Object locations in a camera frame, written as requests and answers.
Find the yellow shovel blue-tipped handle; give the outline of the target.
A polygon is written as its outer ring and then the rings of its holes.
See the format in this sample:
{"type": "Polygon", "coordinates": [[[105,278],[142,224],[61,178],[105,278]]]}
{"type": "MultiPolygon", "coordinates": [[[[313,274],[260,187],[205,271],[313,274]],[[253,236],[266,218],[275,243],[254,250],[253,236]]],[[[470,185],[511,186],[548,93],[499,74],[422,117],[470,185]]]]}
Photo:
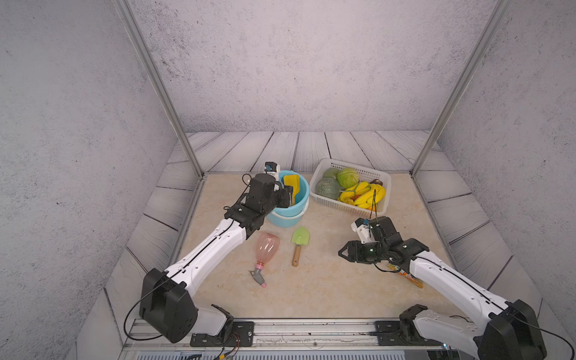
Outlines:
{"type": "Polygon", "coordinates": [[[291,187],[291,201],[290,205],[294,206],[296,204],[296,195],[300,192],[300,177],[297,174],[289,174],[283,177],[283,184],[287,187],[291,187]]]}

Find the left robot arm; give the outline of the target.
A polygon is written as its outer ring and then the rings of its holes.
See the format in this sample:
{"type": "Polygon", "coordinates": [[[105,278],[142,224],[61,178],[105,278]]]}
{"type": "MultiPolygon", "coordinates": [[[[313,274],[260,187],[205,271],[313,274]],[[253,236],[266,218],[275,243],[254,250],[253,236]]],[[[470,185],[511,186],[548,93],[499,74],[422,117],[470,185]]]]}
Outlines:
{"type": "Polygon", "coordinates": [[[268,162],[264,172],[250,178],[244,193],[226,208],[223,220],[180,261],[165,270],[150,270],[142,282],[142,295],[135,304],[139,316],[171,343],[192,330],[216,336],[230,318],[214,307],[203,309],[193,297],[200,285],[235,248],[248,240],[276,208],[292,204],[293,188],[281,181],[280,170],[268,162]]]}

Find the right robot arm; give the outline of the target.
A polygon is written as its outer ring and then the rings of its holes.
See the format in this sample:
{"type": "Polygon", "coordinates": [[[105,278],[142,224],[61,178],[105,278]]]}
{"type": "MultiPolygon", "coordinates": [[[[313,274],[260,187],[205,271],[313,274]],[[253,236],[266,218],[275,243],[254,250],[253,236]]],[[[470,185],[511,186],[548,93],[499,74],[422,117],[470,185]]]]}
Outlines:
{"type": "Polygon", "coordinates": [[[339,250],[351,263],[386,261],[397,273],[434,288],[466,314],[456,319],[416,304],[399,316],[400,337],[410,345],[435,341],[476,359],[545,359],[548,351],[535,311],[524,301],[493,294],[443,262],[419,240],[404,240],[389,217],[359,218],[358,239],[339,250]]]}

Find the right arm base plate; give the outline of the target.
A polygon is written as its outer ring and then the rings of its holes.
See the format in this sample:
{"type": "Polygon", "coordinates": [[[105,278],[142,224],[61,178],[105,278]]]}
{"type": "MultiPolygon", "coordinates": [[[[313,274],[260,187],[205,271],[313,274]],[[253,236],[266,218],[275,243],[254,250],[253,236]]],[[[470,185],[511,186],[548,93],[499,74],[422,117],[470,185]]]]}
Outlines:
{"type": "Polygon", "coordinates": [[[374,323],[375,331],[371,333],[376,336],[379,346],[400,346],[407,345],[413,347],[434,346],[437,342],[421,337],[410,327],[406,327],[400,320],[381,320],[374,323]]]}

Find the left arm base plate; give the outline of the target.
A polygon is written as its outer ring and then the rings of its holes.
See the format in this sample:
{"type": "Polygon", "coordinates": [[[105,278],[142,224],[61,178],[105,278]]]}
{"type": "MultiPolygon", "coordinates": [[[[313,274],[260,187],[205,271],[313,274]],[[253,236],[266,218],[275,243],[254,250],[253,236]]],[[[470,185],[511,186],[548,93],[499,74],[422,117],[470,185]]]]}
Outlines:
{"type": "Polygon", "coordinates": [[[254,339],[255,323],[232,321],[226,324],[217,335],[192,334],[191,347],[251,347],[254,339]]]}

